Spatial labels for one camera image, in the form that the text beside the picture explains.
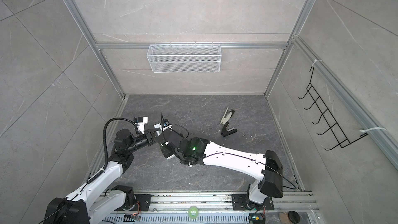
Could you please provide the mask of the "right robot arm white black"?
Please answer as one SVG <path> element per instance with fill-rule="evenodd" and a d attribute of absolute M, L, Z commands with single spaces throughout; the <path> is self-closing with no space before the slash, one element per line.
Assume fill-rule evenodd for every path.
<path fill-rule="evenodd" d="M 165 158 L 176 157 L 181 164 L 223 167 L 255 179 L 246 194 L 247 208 L 265 200 L 283 197 L 283 165 L 274 151 L 247 153 L 226 148 L 202 138 L 186 139 L 172 129 L 156 131 Z"/>

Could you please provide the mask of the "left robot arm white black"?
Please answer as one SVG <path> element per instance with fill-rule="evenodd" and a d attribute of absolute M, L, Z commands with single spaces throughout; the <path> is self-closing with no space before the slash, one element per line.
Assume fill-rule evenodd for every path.
<path fill-rule="evenodd" d="M 128 129 L 117 132 L 112 154 L 100 169 L 65 198 L 55 198 L 47 206 L 44 224 L 98 224 L 118 208 L 139 209 L 134 189 L 110 185 L 130 167 L 133 153 L 158 142 L 160 130 L 148 129 L 133 136 Z"/>

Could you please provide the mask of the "black stapler base piece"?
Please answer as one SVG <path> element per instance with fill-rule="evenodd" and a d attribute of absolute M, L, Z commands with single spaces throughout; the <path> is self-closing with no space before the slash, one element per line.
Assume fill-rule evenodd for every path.
<path fill-rule="evenodd" d="M 227 122 L 227 123 L 225 123 L 225 124 L 223 125 L 223 127 L 222 127 L 221 135 L 222 135 L 223 137 L 227 137 L 227 136 L 229 136 L 229 135 L 231 135 L 231 134 L 236 133 L 237 131 L 238 131 L 238 130 L 237 130 L 236 128 L 229 127 L 229 122 Z"/>

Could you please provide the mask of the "green round sticker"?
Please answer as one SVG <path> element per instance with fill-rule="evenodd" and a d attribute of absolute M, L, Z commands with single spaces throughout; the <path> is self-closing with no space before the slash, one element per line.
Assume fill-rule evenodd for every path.
<path fill-rule="evenodd" d="M 196 206 L 191 206 L 188 209 L 188 217 L 190 219 L 196 219 L 199 216 L 199 209 Z"/>

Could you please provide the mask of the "green circuit board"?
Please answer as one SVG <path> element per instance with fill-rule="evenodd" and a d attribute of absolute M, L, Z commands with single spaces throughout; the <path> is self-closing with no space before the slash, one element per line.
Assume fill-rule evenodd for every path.
<path fill-rule="evenodd" d="M 249 216 L 249 224 L 265 224 L 266 219 L 262 215 L 253 214 Z"/>

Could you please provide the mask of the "aluminium mounting rail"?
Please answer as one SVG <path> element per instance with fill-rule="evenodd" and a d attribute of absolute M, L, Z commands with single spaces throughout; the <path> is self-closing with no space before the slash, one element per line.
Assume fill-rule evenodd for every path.
<path fill-rule="evenodd" d="M 187 213 L 189 207 L 196 206 L 199 213 L 242 212 L 242 213 L 270 213 L 272 211 L 234 211 L 232 194 L 243 192 L 138 192 L 135 195 L 150 194 L 151 202 L 148 211 L 126 211 L 130 213 Z M 286 192 L 282 198 L 272 198 L 274 212 L 319 212 L 318 204 L 311 192 Z M 113 212 L 122 212 L 124 201 L 112 207 Z"/>

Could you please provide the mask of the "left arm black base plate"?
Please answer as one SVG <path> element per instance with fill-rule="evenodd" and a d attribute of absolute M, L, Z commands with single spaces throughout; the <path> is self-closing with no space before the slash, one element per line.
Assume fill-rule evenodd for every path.
<path fill-rule="evenodd" d="M 126 196 L 125 205 L 122 207 L 124 211 L 148 211 L 152 195 L 129 195 Z"/>

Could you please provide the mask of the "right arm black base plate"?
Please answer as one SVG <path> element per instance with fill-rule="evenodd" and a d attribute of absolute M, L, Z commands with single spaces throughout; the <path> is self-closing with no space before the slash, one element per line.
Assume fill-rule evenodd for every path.
<path fill-rule="evenodd" d="M 263 203 L 251 202 L 245 194 L 232 194 L 231 197 L 234 211 L 273 211 L 275 209 L 273 199 L 270 197 L 266 197 Z"/>

